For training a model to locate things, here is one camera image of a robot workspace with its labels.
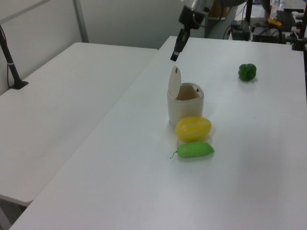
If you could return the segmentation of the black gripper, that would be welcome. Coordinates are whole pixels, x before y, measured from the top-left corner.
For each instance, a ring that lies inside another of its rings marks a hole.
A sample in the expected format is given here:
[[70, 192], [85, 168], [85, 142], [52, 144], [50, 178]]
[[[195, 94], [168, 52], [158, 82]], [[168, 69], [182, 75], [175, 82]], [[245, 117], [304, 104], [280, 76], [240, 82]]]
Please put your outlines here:
[[183, 7], [179, 17], [179, 22], [183, 25], [184, 29], [180, 29], [180, 32], [177, 36], [174, 51], [170, 58], [171, 61], [177, 60], [179, 54], [187, 44], [187, 41], [190, 37], [190, 30], [199, 29], [205, 18], [205, 15], [206, 12], [204, 11], [197, 11], [188, 6]]

